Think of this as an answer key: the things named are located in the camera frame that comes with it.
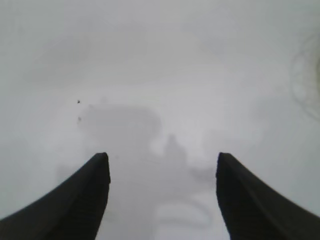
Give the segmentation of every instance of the snowy ground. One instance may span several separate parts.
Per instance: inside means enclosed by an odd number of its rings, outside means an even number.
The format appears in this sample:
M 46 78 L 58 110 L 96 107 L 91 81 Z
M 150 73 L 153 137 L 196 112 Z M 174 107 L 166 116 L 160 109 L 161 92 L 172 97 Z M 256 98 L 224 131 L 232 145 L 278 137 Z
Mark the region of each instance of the snowy ground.
M 220 151 L 320 215 L 319 34 L 317 0 L 0 1 L 0 216 L 107 152 L 98 240 L 226 240 Z

